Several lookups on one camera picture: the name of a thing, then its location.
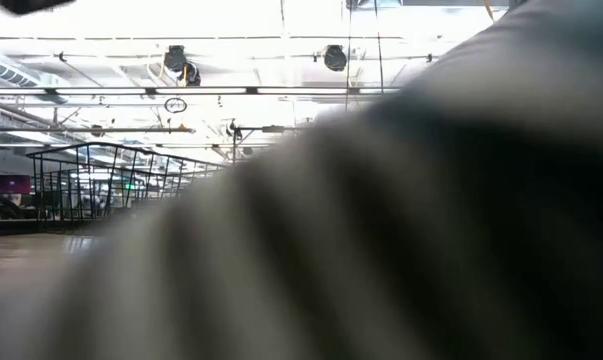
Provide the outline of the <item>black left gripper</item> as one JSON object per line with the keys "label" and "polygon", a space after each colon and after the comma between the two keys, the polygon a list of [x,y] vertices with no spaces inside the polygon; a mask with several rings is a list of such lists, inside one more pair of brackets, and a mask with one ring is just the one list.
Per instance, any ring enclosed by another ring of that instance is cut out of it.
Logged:
{"label": "black left gripper", "polygon": [[28,15],[55,9],[76,0],[0,0],[0,8],[13,15]]}

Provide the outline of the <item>grey patterned cloth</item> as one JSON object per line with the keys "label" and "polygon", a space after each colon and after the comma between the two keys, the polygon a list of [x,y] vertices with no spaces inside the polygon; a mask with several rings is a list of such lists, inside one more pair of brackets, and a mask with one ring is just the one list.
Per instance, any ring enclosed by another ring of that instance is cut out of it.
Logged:
{"label": "grey patterned cloth", "polygon": [[603,0],[7,273],[0,360],[603,360]]}

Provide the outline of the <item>grey ceiling pipe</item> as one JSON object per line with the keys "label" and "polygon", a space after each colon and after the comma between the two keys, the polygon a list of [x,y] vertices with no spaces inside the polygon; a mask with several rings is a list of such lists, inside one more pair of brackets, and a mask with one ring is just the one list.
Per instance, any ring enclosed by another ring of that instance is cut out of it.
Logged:
{"label": "grey ceiling pipe", "polygon": [[1,133],[196,133],[191,128],[10,128],[0,127]]}

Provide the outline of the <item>dark hanging reel with yellow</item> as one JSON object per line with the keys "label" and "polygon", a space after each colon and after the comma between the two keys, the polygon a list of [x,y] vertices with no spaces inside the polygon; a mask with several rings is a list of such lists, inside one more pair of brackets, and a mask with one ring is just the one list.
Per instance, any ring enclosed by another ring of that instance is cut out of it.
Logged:
{"label": "dark hanging reel with yellow", "polygon": [[192,62],[184,64],[177,80],[182,81],[185,87],[199,87],[201,85],[200,72],[197,66]]}

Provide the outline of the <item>purple lit monitor screen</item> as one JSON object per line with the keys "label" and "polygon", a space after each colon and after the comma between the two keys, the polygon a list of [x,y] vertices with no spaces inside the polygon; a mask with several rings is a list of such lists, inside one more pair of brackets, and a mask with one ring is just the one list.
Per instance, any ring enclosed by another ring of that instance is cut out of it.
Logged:
{"label": "purple lit monitor screen", "polygon": [[30,175],[0,175],[0,194],[29,194]]}

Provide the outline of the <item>black background equipment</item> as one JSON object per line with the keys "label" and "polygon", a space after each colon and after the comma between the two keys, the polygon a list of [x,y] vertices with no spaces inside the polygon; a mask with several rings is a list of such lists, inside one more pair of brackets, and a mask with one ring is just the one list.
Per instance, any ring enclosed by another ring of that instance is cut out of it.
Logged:
{"label": "black background equipment", "polygon": [[35,209],[22,209],[11,200],[0,195],[0,218],[1,219],[35,219]]}

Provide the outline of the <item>ribbed ceiling air duct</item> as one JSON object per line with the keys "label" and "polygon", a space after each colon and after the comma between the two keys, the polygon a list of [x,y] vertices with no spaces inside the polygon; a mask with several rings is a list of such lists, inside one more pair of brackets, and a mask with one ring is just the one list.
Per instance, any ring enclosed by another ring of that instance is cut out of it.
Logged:
{"label": "ribbed ceiling air duct", "polygon": [[0,60],[0,79],[17,87],[39,87],[41,84],[39,77],[3,60]]}

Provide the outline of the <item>long ceiling light rail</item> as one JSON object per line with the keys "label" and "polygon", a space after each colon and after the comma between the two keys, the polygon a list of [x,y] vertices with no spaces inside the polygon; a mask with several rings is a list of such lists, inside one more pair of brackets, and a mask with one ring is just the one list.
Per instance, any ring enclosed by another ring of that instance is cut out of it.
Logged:
{"label": "long ceiling light rail", "polygon": [[0,96],[107,96],[107,95],[377,95],[398,87],[60,87],[0,88]]}

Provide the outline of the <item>black overhead rail with post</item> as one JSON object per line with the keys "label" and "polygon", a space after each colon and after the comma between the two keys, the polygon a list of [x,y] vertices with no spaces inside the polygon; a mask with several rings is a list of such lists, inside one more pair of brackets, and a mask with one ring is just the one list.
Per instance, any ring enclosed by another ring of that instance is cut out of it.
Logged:
{"label": "black overhead rail with post", "polygon": [[244,156],[250,156],[253,153],[254,145],[245,145],[245,141],[255,133],[286,135],[288,133],[298,136],[301,132],[307,131],[308,127],[292,127],[283,125],[267,126],[240,126],[234,120],[226,127],[226,133],[232,138],[231,145],[231,163],[235,164],[238,160],[238,152]]}

